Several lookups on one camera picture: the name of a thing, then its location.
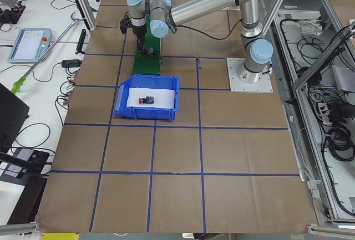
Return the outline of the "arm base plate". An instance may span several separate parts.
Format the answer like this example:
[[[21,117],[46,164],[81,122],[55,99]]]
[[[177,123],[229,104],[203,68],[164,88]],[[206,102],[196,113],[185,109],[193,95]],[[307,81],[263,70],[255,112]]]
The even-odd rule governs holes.
[[[272,93],[267,66],[262,72],[250,73],[244,68],[244,58],[226,58],[230,90],[241,93]]]

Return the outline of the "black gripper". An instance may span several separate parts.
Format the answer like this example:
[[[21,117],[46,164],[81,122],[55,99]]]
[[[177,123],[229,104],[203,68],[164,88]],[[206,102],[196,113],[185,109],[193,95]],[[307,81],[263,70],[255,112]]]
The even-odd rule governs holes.
[[[136,48],[138,53],[145,54],[144,42],[146,35],[146,24],[141,26],[131,26],[133,33],[137,36],[136,38]]]

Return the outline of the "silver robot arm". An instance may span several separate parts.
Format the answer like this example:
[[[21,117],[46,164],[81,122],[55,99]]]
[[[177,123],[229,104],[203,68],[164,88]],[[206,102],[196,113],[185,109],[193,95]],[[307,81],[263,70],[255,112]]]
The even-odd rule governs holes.
[[[143,51],[147,32],[157,38],[164,38],[169,32],[189,21],[219,11],[229,6],[239,6],[241,11],[241,40],[246,51],[246,60],[239,67],[240,73],[261,75],[266,63],[272,57],[260,52],[271,44],[264,40],[263,25],[258,14],[258,0],[190,0],[172,6],[171,0],[126,0],[128,13],[120,21],[120,30],[126,33],[131,28],[137,37],[137,50]]]

